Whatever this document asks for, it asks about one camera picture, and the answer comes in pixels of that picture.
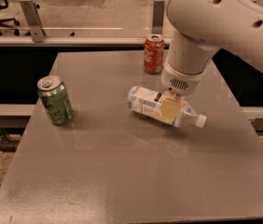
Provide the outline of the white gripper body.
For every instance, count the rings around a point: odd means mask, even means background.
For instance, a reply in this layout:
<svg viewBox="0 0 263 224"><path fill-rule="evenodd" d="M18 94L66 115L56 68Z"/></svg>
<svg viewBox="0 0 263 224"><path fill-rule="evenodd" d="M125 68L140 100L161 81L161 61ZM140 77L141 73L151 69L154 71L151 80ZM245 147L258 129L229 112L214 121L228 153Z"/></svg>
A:
<svg viewBox="0 0 263 224"><path fill-rule="evenodd" d="M197 75L187 75L175 70L168 61L165 61L160 79L164 90L188 96L196 91L205 74L203 71Z"/></svg>

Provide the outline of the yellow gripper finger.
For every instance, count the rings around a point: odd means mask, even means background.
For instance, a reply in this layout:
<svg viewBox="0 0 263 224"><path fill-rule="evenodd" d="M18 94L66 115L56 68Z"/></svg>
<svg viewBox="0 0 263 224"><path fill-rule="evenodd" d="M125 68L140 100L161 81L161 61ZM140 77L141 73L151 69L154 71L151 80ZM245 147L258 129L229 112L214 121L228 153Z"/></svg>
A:
<svg viewBox="0 0 263 224"><path fill-rule="evenodd" d="M161 100L160 120L167 124L173 124L184 105L183 97L169 91L164 92Z"/></svg>

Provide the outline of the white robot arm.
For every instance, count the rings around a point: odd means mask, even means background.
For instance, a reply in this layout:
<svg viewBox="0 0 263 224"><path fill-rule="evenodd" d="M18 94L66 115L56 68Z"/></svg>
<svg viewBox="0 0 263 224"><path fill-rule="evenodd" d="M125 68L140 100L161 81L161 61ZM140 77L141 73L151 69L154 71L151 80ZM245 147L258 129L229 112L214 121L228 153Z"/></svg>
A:
<svg viewBox="0 0 263 224"><path fill-rule="evenodd" d="M220 49L263 74L263 7L251 0L165 0L174 28L161 75L163 87L192 94Z"/></svg>

